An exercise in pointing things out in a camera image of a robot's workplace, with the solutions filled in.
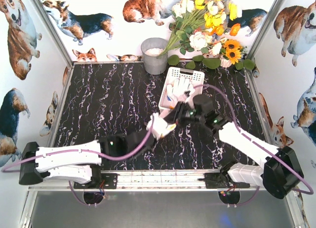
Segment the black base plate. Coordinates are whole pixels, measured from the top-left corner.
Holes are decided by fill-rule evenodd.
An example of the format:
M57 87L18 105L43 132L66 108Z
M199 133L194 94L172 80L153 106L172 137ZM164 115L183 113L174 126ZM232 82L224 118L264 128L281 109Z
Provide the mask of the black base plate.
M117 173L101 173L92 176L92 180L86 184L79 184L74 182L73 188L75 189L116 189L118 182Z
M198 178L198 181L205 182L207 189L224 189L235 187L237 189L247 189L250 188L250 184L243 182L234 182L228 175L229 169L233 165L237 165L236 161L229 162L225 166L221 167L219 172L208 172L204 173L203 178Z

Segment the artificial flower bouquet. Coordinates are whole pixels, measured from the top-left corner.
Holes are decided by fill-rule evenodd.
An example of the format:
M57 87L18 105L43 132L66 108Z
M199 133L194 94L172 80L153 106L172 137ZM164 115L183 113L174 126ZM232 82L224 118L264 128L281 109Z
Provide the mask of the artificial flower bouquet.
M199 51L218 55L225 35L234 36L241 24L227 31L228 22L242 17L242 9L234 0L180 0L171 10L174 21L168 43L161 53L178 49L181 54Z

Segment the front aluminium rail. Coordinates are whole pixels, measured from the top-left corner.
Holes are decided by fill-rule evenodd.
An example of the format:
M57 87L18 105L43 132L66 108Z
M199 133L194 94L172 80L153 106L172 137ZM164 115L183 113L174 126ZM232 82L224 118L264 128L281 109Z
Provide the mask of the front aluminium rail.
M116 189L108 191L216 191L224 187L206 188L205 173L217 173L219 169L209 170L115 170L101 171L101 174L117 174ZM27 186L27 191L70 191L67 181L44 181L38 185Z

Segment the small sunflower pot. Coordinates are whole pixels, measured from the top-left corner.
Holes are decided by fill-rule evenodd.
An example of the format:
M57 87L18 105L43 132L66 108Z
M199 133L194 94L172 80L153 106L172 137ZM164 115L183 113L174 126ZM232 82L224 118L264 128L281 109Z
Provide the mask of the small sunflower pot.
M226 40L220 50L220 66L228 68L231 65L239 64L247 55L247 46L242 45L238 40Z

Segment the plain white knit glove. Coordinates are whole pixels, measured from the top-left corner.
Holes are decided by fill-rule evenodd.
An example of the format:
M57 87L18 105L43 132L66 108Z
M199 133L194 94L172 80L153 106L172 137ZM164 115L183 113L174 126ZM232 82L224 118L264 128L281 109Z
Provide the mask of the plain white knit glove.
M180 78L175 79L171 84L168 84L166 86L166 93L173 99L173 101L170 102L169 107L174 108L178 102L185 103L185 91L193 89L194 86L192 85L190 79L185 78L184 76L181 76Z

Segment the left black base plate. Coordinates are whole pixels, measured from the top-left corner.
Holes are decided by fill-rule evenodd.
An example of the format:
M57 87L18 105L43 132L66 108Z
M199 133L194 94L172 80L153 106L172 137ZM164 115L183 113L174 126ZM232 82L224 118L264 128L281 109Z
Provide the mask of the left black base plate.
M86 184L79 184L74 182L73 188L75 189L116 189L118 182L117 173L101 173L92 176L92 180Z

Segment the blue dotted white glove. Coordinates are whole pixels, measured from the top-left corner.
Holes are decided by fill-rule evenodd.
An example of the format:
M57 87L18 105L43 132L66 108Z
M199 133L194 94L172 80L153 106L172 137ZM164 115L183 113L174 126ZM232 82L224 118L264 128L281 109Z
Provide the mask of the blue dotted white glove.
M170 102L173 101L173 99L170 96L168 96L168 95L167 95L167 100L170 101Z

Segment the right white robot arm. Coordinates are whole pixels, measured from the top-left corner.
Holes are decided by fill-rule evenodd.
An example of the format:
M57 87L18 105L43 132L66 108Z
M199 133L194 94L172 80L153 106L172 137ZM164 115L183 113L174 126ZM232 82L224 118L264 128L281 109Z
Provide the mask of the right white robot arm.
M212 101L200 94L193 98L193 107L178 102L173 108L160 113L167 123L185 125L198 123L213 137L231 145L251 158L256 165L230 162L225 166L226 177L233 183L246 183L264 187L272 196L283 199L304 177L294 150L278 148L236 127L234 122L219 114Z

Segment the white perforated storage basket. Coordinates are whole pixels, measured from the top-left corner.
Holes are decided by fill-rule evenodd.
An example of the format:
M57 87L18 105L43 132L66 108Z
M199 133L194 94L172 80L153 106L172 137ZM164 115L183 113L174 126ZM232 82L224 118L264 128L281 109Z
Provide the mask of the white perforated storage basket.
M205 74L200 71L169 67L159 100L159 110L170 110L177 102L193 105L194 96L202 93Z

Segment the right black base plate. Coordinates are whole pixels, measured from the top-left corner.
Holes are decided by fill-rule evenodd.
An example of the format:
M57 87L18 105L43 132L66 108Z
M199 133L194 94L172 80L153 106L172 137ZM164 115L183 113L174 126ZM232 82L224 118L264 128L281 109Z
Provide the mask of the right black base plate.
M228 175L229 169L233 165L237 165L236 161L229 162L225 166L221 167L219 172L208 172L204 173L203 178L198 178L198 181L205 182L207 189L224 189L235 187L237 189L247 189L250 188L250 184L243 182L234 182Z

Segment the grey metal bucket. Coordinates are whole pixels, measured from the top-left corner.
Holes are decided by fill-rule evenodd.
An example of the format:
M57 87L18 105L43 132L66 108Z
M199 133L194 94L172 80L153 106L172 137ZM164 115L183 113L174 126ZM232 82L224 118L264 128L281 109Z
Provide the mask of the grey metal bucket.
M168 54L163 53L167 41L162 38L148 38L141 44L144 67L151 75L160 75L166 70Z

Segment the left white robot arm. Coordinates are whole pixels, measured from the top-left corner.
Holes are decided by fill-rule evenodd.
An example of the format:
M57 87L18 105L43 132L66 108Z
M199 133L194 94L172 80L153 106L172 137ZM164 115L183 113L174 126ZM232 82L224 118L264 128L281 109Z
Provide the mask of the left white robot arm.
M36 185L45 180L68 180L88 184L98 179L97 167L105 161L123 161L158 141L155 130L142 129L129 135L109 135L88 143L49 148L27 143L20 167L19 184Z

